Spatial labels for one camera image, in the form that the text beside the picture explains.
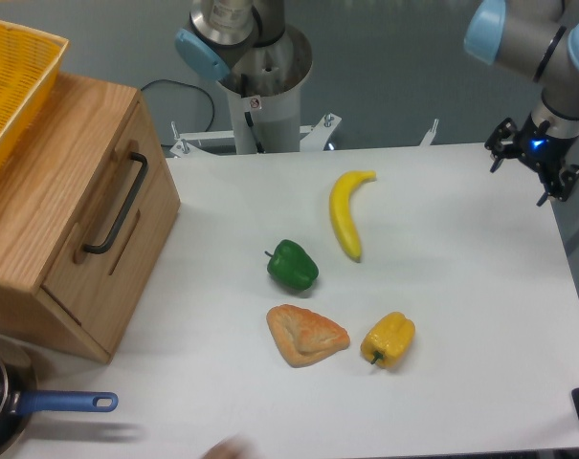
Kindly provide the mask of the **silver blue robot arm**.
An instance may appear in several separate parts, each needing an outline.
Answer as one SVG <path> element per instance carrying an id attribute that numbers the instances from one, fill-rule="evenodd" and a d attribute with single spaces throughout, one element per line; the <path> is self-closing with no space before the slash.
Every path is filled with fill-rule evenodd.
<path id="1" fill-rule="evenodd" d="M 579 139 L 579 23 L 560 19 L 566 1 L 483 1 L 464 36 L 468 55 L 541 85 L 523 125 L 504 119 L 484 144 L 497 171 L 517 160 L 544 187 L 540 202 L 566 201 L 579 181 L 579 164 L 566 155 Z"/>

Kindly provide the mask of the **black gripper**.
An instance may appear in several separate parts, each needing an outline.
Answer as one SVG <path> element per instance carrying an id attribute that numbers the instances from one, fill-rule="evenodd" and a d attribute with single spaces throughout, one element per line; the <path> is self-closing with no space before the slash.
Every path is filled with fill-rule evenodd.
<path id="1" fill-rule="evenodd" d="M 549 130 L 548 120 L 536 123 L 528 117 L 518 131 L 515 122 L 506 118 L 494 128 L 484 144 L 493 161 L 491 172 L 496 172 L 506 159 L 518 159 L 538 173 L 545 190 L 537 202 L 538 207 L 549 199 L 565 202 L 579 180 L 579 164 L 565 164 L 572 138 L 553 137 L 548 134 Z M 504 143 L 511 138 L 511 143 Z"/>

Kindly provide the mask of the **blurred person hand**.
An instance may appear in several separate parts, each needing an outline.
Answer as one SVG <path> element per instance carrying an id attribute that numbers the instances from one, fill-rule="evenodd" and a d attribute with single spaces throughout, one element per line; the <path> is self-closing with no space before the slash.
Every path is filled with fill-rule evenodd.
<path id="1" fill-rule="evenodd" d="M 249 459 L 253 455 L 250 445 L 237 438 L 228 438 L 220 441 L 207 452 L 202 459 Z"/>

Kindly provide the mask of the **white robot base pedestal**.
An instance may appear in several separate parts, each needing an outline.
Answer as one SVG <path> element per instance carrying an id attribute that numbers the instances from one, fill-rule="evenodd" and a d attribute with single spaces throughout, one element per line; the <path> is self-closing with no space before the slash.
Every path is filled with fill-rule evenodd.
<path id="1" fill-rule="evenodd" d="M 310 43 L 296 28 L 286 26 L 277 42 L 250 49 L 232 68 L 188 30 L 179 30 L 175 47 L 192 70 L 216 81 L 224 91 L 236 154 L 334 147 L 330 138 L 341 117 L 327 113 L 311 127 L 301 125 L 301 86 L 309 78 L 313 59 Z"/>

